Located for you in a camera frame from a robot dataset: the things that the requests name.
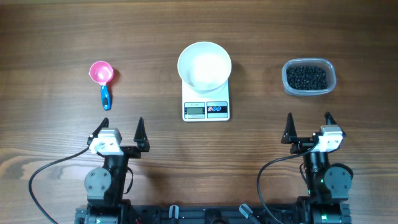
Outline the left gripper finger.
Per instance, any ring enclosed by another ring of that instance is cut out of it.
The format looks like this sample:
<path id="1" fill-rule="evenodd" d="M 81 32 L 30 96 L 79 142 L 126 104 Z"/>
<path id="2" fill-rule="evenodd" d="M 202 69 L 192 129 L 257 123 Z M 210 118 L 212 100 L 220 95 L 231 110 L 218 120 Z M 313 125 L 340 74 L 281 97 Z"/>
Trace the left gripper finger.
<path id="1" fill-rule="evenodd" d="M 93 142 L 94 138 L 98 137 L 100 131 L 103 128 L 108 128 L 108 127 L 109 127 L 109 119 L 108 118 L 104 118 L 102 120 L 102 122 L 100 123 L 100 125 L 88 137 L 87 145 L 89 146 Z"/>
<path id="2" fill-rule="evenodd" d="M 136 132 L 134 135 L 134 142 L 137 144 L 137 146 L 149 146 L 149 140 L 145 131 L 143 117 L 139 118 L 139 122 L 137 124 Z"/>

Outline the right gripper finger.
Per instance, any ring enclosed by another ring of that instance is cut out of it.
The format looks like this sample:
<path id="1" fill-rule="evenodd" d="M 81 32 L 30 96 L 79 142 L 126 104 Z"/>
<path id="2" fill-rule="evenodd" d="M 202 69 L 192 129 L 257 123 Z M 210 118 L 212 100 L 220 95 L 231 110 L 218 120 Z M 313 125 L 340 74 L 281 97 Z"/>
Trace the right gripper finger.
<path id="1" fill-rule="evenodd" d="M 297 132 L 294 125 L 294 119 L 292 113 L 287 115 L 287 122 L 285 131 L 282 135 L 281 143 L 282 144 L 293 144 L 297 142 Z"/>
<path id="2" fill-rule="evenodd" d="M 326 121 L 326 125 L 324 125 L 325 136 L 337 136 L 337 135 L 340 135 L 342 137 L 346 136 L 346 133 L 337 124 L 337 122 L 334 120 L 330 112 L 325 113 L 325 121 Z"/>

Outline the pink scoop blue handle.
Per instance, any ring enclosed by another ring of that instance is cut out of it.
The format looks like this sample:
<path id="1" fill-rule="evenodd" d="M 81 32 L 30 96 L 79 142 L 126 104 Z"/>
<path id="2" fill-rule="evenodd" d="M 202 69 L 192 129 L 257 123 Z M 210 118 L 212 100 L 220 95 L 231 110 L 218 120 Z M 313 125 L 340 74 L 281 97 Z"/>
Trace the pink scoop blue handle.
<path id="1" fill-rule="evenodd" d="M 105 61 L 95 62 L 88 72 L 91 79 L 100 85 L 101 104 L 104 110 L 111 109 L 111 95 L 109 93 L 107 84 L 110 82 L 114 75 L 112 66 Z"/>

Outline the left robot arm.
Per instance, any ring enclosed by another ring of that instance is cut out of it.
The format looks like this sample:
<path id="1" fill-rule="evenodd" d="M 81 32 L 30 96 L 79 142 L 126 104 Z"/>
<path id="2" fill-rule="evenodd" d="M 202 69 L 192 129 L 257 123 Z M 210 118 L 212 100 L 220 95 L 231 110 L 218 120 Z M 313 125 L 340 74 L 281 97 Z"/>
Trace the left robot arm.
<path id="1" fill-rule="evenodd" d="M 131 205 L 123 199 L 132 184 L 125 189 L 126 174 L 132 173 L 128 167 L 130 159 L 139 159 L 143 152 L 150 150 L 144 119 L 140 118 L 134 135 L 135 146 L 121 146 L 122 136 L 117 128 L 109 127 L 109 119 L 101 124 L 88 137 L 88 148 L 93 154 L 104 159 L 103 166 L 91 170 L 85 177 L 87 207 L 76 211 L 75 223 L 141 223 L 141 218 Z"/>

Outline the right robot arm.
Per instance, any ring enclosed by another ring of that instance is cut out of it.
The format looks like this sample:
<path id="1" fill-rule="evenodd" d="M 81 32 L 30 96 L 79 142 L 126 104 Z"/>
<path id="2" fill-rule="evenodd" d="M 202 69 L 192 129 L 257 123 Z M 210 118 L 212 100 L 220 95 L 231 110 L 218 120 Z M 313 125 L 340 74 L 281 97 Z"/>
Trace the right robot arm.
<path id="1" fill-rule="evenodd" d="M 309 191 L 306 197 L 298 197 L 295 209 L 297 223 L 347 224 L 351 223 L 349 190 L 352 186 L 353 171 L 348 166 L 329 161 L 328 155 L 337 151 L 345 132 L 337 125 L 332 115 L 325 113 L 326 124 L 311 137 L 297 136 L 292 113 L 287 122 L 282 144 L 290 144 L 292 155 L 303 157 L 305 183 Z"/>

